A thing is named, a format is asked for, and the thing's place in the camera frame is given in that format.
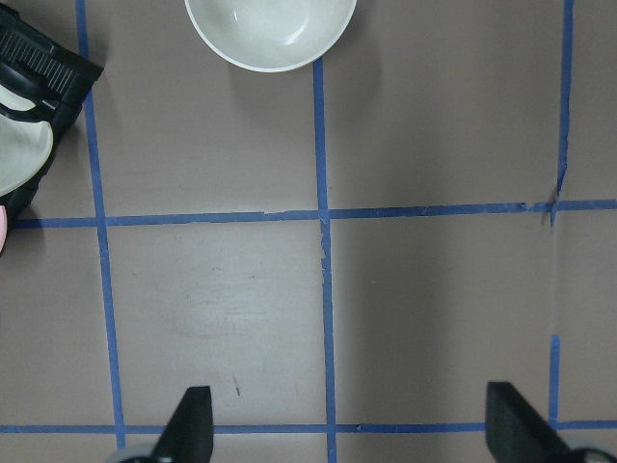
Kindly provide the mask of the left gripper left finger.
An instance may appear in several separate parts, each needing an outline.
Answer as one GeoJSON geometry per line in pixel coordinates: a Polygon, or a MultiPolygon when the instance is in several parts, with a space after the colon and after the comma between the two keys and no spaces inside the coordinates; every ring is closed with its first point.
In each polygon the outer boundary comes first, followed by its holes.
{"type": "Polygon", "coordinates": [[[211,390],[190,387],[149,455],[152,462],[209,462],[214,448],[211,390]]]}

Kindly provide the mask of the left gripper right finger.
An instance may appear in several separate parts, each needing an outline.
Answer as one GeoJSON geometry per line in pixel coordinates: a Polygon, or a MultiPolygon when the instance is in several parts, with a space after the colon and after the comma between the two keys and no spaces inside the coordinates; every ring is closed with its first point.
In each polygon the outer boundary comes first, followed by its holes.
{"type": "Polygon", "coordinates": [[[495,462],[561,462],[571,453],[510,382],[486,388],[485,441],[495,462]]]}

